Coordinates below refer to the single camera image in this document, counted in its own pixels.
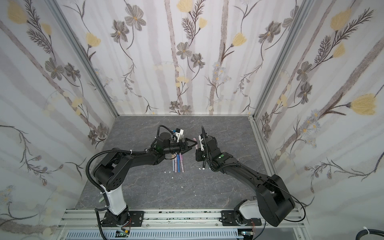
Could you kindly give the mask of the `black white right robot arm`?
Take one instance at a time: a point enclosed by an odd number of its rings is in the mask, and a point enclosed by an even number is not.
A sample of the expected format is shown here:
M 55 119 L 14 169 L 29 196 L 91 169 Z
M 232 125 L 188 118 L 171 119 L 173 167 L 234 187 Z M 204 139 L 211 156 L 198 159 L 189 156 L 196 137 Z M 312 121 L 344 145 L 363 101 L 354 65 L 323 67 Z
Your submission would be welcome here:
M 295 208 L 295 201 L 283 180 L 277 176 L 261 174 L 242 165 L 233 155 L 221 152 L 216 138 L 199 136 L 196 160 L 207 163 L 213 172 L 229 175 L 255 192 L 255 200 L 244 200 L 235 208 L 235 221 L 263 219 L 277 227 Z

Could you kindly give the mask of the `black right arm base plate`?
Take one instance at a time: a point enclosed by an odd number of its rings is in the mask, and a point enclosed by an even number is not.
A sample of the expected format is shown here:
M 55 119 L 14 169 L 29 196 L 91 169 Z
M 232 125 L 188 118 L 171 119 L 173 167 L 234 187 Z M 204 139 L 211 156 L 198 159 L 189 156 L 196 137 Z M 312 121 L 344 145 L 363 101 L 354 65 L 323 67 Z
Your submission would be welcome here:
M 241 215 L 239 211 L 229 210 L 221 211 L 221 217 L 219 221 L 224 227 L 235 227 L 235 226 L 247 226 L 247 227 L 257 227 L 262 226 L 261 219 L 253 218 L 246 219 Z

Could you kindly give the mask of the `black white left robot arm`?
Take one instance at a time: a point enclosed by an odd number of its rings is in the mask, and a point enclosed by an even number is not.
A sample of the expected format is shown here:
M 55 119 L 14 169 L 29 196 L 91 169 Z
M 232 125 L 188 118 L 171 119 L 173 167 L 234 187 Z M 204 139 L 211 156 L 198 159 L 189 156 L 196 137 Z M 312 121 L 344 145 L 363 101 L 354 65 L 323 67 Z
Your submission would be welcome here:
M 106 202 L 104 227 L 123 227 L 132 223 L 129 207 L 124 199 L 122 184 L 131 168 L 155 166 L 167 155 L 180 155 L 197 146 L 198 142 L 182 134 L 158 134 L 150 147 L 141 152 L 113 148 L 93 156 L 87 163 L 87 178 L 97 187 Z

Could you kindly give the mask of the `dark blue pen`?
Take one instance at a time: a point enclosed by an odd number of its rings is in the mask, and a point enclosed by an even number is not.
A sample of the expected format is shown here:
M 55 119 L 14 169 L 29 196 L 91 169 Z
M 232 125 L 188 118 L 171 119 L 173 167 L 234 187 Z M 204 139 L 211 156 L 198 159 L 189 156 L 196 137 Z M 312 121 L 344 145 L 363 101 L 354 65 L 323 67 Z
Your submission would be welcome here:
M 180 155 L 177 155 L 177 162 L 176 162 L 176 165 L 177 165 L 177 172 L 180 173 L 180 172 L 181 172 Z

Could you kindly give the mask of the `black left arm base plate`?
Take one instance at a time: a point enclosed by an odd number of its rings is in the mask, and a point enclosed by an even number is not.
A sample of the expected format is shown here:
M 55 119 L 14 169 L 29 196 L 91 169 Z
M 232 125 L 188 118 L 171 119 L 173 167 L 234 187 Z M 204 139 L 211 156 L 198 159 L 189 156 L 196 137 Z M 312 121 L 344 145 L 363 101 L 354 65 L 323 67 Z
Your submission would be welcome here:
M 101 220 L 102 227 L 141 227 L 144 219 L 144 211 L 123 211 L 119 215 L 113 215 L 107 211 Z

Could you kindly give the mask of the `purple capped pink pen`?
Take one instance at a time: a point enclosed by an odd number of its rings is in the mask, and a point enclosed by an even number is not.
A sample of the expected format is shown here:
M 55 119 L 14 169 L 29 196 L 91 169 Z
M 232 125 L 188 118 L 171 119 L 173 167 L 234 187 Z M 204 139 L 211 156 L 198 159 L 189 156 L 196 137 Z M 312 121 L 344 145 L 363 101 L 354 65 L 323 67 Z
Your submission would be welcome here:
M 184 170 L 184 163 L 183 163 L 183 155 L 182 154 L 179 154 L 179 160 L 180 160 L 180 171 L 182 173 L 184 173 L 185 170 Z

